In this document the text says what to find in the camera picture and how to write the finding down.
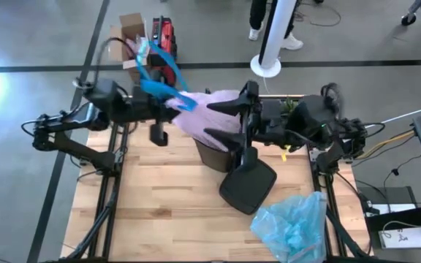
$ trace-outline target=concrete floor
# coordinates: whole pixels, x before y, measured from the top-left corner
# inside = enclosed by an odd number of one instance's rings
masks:
[[[102,3],[104,0],[0,0],[0,258],[12,263],[27,260],[56,157],[56,153],[34,150],[20,124],[42,113],[69,109],[75,91],[71,82],[81,70],[87,73],[85,62],[86,66],[91,63],[92,57],[86,54],[89,45],[96,44],[95,38],[91,40]],[[248,62],[261,45],[261,41],[247,40],[250,4],[250,0],[110,0],[105,21],[98,27],[99,41],[107,38],[110,25],[119,24],[119,15],[141,12],[149,24],[152,17],[165,15],[175,25],[179,63]],[[399,26],[410,4],[411,0],[326,0],[319,8],[302,6],[300,11],[308,17],[295,24],[294,34],[305,46],[297,52],[282,50],[280,57],[311,63],[283,68],[280,75],[267,79],[269,91],[317,94],[322,85],[337,82],[344,93],[347,117],[365,122],[421,109],[421,66],[339,63],[326,67],[317,63],[421,60],[421,10],[414,25]],[[340,12],[342,21],[337,26],[309,23],[335,21],[324,6]],[[193,91],[240,89],[248,79],[264,86],[250,69],[188,69],[182,73]],[[125,72],[106,71],[101,76],[130,85]],[[389,123],[368,145],[404,131],[412,117]],[[86,135],[87,131],[76,131],[73,137],[85,142]],[[420,153],[420,144],[412,141],[356,167],[355,176],[382,186],[392,168]],[[58,258],[77,175],[78,169],[65,161],[40,261]],[[404,167],[388,186],[411,186],[421,202],[421,159]],[[375,249],[375,254],[382,259],[421,262],[421,251]]]

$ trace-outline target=person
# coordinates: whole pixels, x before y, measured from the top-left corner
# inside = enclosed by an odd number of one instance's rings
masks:
[[[268,0],[253,0],[251,3],[251,12],[249,15],[249,25],[251,28],[249,30],[249,39],[252,41],[256,41],[258,39],[259,33],[261,32],[262,21],[264,20],[266,13],[267,3]],[[292,15],[290,18],[289,25],[285,31],[282,48],[286,48],[288,50],[299,50],[303,46],[303,42],[296,39],[292,34],[293,18],[294,15]]]

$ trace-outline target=red object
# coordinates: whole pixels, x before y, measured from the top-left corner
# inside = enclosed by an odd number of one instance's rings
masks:
[[[169,53],[175,60],[177,55],[177,45],[174,35],[172,20],[169,18],[154,18],[152,23],[152,41],[163,51]],[[156,52],[150,52],[151,66],[158,69],[164,78],[164,82],[172,87],[176,83],[176,75],[173,69]]]

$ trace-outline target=wooden tabletop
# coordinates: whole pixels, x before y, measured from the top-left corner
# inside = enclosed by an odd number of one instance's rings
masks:
[[[249,229],[253,216],[230,207],[219,196],[225,174],[202,164],[191,137],[173,125],[164,129],[169,134],[167,147],[149,141],[147,123],[141,123],[129,136],[109,260],[274,261]],[[87,146],[107,150],[109,138],[110,130],[91,132]],[[254,146],[259,158],[278,176],[263,205],[313,192],[305,148],[283,162],[280,148],[259,143]],[[92,169],[85,167],[81,173]],[[355,186],[349,165],[341,164],[341,174]],[[72,249],[68,246],[75,247],[91,228],[100,183],[100,176],[89,175],[77,184],[61,256],[69,254]],[[342,224],[366,251],[369,237],[359,200],[341,179],[336,178],[333,187]],[[337,254],[332,229],[330,237]]]

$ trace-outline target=black plastic container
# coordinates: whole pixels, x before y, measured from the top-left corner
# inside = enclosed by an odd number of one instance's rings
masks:
[[[204,145],[198,140],[194,141],[203,164],[219,172],[229,172],[232,169],[235,152],[224,152]]]

